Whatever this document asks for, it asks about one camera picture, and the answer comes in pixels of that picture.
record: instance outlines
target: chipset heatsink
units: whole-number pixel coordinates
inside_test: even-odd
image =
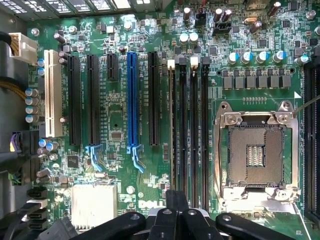
[[[115,185],[76,184],[71,188],[71,223],[89,230],[117,217]]]

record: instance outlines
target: white pci slot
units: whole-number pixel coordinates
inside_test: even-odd
[[[62,65],[58,53],[44,50],[45,136],[63,136],[62,116]]]

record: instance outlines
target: motherboard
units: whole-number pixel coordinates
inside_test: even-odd
[[[308,217],[319,212],[306,146],[316,105],[297,111],[319,88],[319,7],[178,0],[29,22],[26,121],[41,137],[34,186],[48,191],[48,224],[68,216],[84,232],[147,216],[173,189],[212,218],[320,239]]]

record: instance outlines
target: black cable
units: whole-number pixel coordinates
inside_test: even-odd
[[[9,225],[5,232],[3,240],[12,240],[15,231],[19,228],[20,222],[25,215],[32,214],[33,212],[41,208],[41,203],[28,202],[17,211],[17,216],[13,222]]]

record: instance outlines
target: green circuit board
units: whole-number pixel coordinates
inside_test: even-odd
[[[208,136],[207,156],[207,182],[208,182],[208,203],[207,210],[212,218],[223,212],[220,206],[217,192],[215,191],[215,159],[217,139],[215,124],[218,111],[223,103],[228,103],[234,112],[276,112],[283,101],[291,103],[293,108],[303,104],[304,78],[302,68],[295,64],[294,60],[299,55],[309,56],[311,53],[311,39],[319,37],[313,32],[318,26],[318,20],[307,21],[306,12],[317,10],[317,4],[307,1],[298,2],[297,9],[293,9],[289,2],[282,2],[280,10],[275,16],[267,15],[269,7],[262,10],[248,11],[243,4],[207,4],[206,24],[195,27],[195,14],[200,11],[200,5],[177,6],[175,1],[170,4],[165,12],[139,13],[127,15],[97,16],[84,18],[50,19],[45,21],[32,21],[28,26],[28,37],[36,40],[39,45],[38,56],[44,58],[45,50],[59,51],[58,42],[53,35],[58,31],[63,32],[71,46],[71,54],[80,59],[80,83],[81,83],[81,145],[73,146],[69,143],[69,125],[63,124],[63,137],[54,138],[59,148],[56,152],[57,159],[50,160],[48,156],[43,157],[43,168],[49,168],[51,177],[49,182],[44,184],[49,190],[49,220],[52,224],[55,220],[69,216],[72,219],[72,187],[75,185],[112,185],[116,188],[117,214],[121,215],[130,211],[137,211],[148,215],[150,208],[164,207],[166,205],[165,192],[168,189],[182,190],[187,193],[188,203],[191,207],[204,207],[203,199],[203,159],[201,155],[202,132],[206,131]],[[193,14],[190,20],[183,20],[183,10],[190,7]],[[213,36],[213,13],[215,9],[222,8],[232,11],[231,31],[228,34]],[[252,24],[244,24],[247,18],[258,18],[263,27],[257,33],[252,34]],[[130,29],[125,29],[125,23],[131,23]],[[102,25],[113,26],[110,33],[102,33]],[[75,26],[76,32],[70,33],[70,27]],[[35,37],[31,29],[39,29],[39,36]],[[181,34],[197,33],[196,45],[187,43],[181,44]],[[119,51],[119,47],[126,49],[125,53]],[[159,82],[158,101],[159,106],[159,144],[149,144],[149,82],[148,82],[148,52],[157,51],[159,56]],[[266,51],[269,58],[262,64],[258,64],[256,56]],[[284,51],[286,57],[280,63],[272,61],[273,55],[278,51]],[[128,154],[128,113],[127,113],[127,52],[137,54],[139,77],[138,77],[138,118],[139,118],[139,164],[144,169],[140,172],[133,163],[132,155]],[[238,59],[236,64],[227,61],[231,53],[236,53],[241,58],[245,52],[251,52],[253,59],[249,64],[244,64]],[[118,81],[110,81],[107,77],[107,54],[114,53],[118,56],[119,78]],[[99,109],[100,109],[100,150],[97,170],[86,153],[88,143],[88,89],[87,89],[87,55],[93,54],[99,58]],[[197,148],[198,162],[195,164],[195,171],[192,166],[192,90],[190,82],[191,57],[198,56],[199,64],[202,59],[209,57],[209,73],[207,82],[207,129],[202,129],[202,90],[201,82],[202,69],[197,69],[198,94],[196,118],[198,127]],[[168,69],[168,60],[181,61],[186,59],[186,157],[185,169],[181,168],[181,149],[174,149],[175,140],[172,136],[173,122],[176,124],[175,134],[177,139],[181,136],[182,89],[179,85],[180,66],[176,65],[174,77]],[[39,88],[39,82],[43,77],[38,76],[38,68],[29,68],[29,87]],[[290,86],[259,88],[259,78],[255,87],[248,88],[245,82],[247,77],[271,76],[290,77]],[[239,85],[228,87],[228,78],[239,80]],[[172,95],[175,95],[176,102],[173,104]],[[63,116],[69,115],[68,102],[68,74],[67,66],[62,67],[62,109]],[[40,100],[40,112],[45,112],[45,103]],[[298,114],[298,146],[302,146],[303,115]],[[32,124],[32,129],[41,128],[40,123]],[[221,181],[224,186],[228,182],[230,139],[228,130],[223,129],[220,133],[221,143]],[[287,184],[292,183],[292,172],[298,172],[298,194],[295,204],[296,213],[292,212],[268,212],[257,211],[236,211],[252,221],[282,232],[297,240],[308,239],[306,229],[311,239],[319,239],[320,232],[310,221],[304,219],[302,223],[299,213],[304,214],[304,151],[297,150],[297,167],[292,164],[292,142],[294,133],[286,128],[283,132],[283,178]]]

